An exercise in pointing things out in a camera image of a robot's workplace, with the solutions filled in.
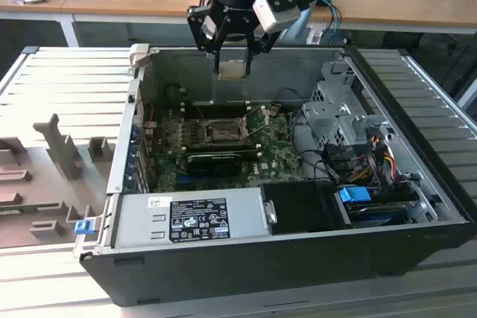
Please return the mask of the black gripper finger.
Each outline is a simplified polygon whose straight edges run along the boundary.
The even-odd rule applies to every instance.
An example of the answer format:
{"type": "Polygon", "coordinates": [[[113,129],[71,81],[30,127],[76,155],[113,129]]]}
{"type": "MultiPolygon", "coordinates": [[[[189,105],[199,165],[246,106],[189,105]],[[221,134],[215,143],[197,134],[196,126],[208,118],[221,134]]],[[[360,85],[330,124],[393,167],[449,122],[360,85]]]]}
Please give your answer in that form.
{"type": "Polygon", "coordinates": [[[214,73],[219,74],[221,47],[230,32],[232,24],[225,6],[191,6],[187,10],[186,19],[198,50],[214,55],[214,73]],[[208,39],[203,31],[206,19],[210,19],[215,26],[211,39],[208,39]]]}
{"type": "Polygon", "coordinates": [[[253,57],[261,53],[269,53],[279,37],[279,31],[272,34],[264,33],[264,35],[260,38],[255,37],[252,34],[248,34],[246,36],[247,49],[245,51],[245,74],[250,74],[253,57]]]}

